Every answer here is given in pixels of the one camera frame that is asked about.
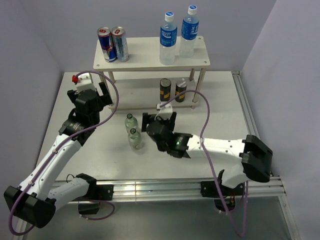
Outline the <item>black gold coffee can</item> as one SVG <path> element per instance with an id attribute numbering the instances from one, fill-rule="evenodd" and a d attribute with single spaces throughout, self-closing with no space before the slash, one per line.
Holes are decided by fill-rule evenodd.
<path id="1" fill-rule="evenodd" d="M 168 78 L 162 78 L 159 82 L 160 101 L 166 102 L 171 97 L 171 80 Z"/>
<path id="2" fill-rule="evenodd" d="M 179 95 L 180 93 L 187 90 L 187 82 L 184 78 L 181 78 L 180 80 L 177 80 L 175 83 L 175 95 Z M 186 95 L 181 94 L 179 97 L 175 98 L 175 101 L 178 103 L 182 103 L 185 100 Z"/>

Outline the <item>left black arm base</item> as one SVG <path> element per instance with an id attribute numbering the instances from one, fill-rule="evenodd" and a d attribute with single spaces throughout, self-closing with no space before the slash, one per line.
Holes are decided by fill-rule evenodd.
<path id="1" fill-rule="evenodd" d="M 113 193 L 114 186 L 112 184 L 97 185 L 92 193 L 77 198 L 76 200 L 79 201 L 77 210 L 80 217 L 90 221 L 109 218 L 116 210 L 115 205 L 110 202 L 113 198 Z M 93 217 L 102 207 L 106 206 L 110 207 L 110 212 L 106 216 Z"/>

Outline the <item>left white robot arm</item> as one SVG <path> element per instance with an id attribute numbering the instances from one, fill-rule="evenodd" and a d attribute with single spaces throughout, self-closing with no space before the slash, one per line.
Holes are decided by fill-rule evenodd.
<path id="1" fill-rule="evenodd" d="M 68 202 L 77 198 L 91 200 L 96 197 L 97 181 L 84 173 L 55 190 L 51 188 L 68 161 L 96 130 L 100 112 L 112 103 L 106 85 L 101 82 L 99 87 L 102 95 L 91 83 L 85 84 L 82 90 L 67 92 L 75 107 L 62 124 L 51 149 L 18 187 L 9 186 L 3 194 L 11 218 L 18 217 L 40 229 Z"/>

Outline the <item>water bottle blue label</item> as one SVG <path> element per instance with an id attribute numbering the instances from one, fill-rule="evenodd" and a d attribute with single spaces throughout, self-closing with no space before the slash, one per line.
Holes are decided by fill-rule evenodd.
<path id="1" fill-rule="evenodd" d="M 182 20 L 179 55 L 182 58 L 191 58 L 194 55 L 194 45 L 199 29 L 196 5 L 188 7 L 187 15 Z"/>

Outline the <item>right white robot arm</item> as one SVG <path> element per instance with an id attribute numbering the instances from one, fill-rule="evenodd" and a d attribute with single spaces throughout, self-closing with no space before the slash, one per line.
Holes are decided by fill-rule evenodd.
<path id="1" fill-rule="evenodd" d="M 257 136 L 248 134 L 245 139 L 224 140 L 178 133 L 174 132 L 176 116 L 176 112 L 170 118 L 142 114 L 141 130 L 156 143 L 160 152 L 179 159 L 210 156 L 211 161 L 217 161 L 221 167 L 216 189 L 222 195 L 248 180 L 269 182 L 273 151 Z"/>

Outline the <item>sports drink bottle blue label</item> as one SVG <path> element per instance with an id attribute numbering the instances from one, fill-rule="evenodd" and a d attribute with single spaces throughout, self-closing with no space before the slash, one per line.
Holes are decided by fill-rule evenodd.
<path id="1" fill-rule="evenodd" d="M 164 15 L 164 23 L 160 26 L 159 60 L 166 66 L 172 65 L 176 58 L 178 27 L 174 20 L 174 13 L 167 11 Z"/>

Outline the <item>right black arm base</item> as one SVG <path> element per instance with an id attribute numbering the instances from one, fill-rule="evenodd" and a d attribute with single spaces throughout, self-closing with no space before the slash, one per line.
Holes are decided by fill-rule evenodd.
<path id="1" fill-rule="evenodd" d="M 220 199 L 216 184 L 214 181 L 201 181 L 200 194 L 204 198 L 214 198 L 214 205 L 218 211 L 225 212 L 222 200 Z M 229 211 L 233 211 L 237 206 L 236 197 L 240 196 L 241 200 L 245 195 L 245 183 L 237 185 L 235 188 L 219 185 Z"/>

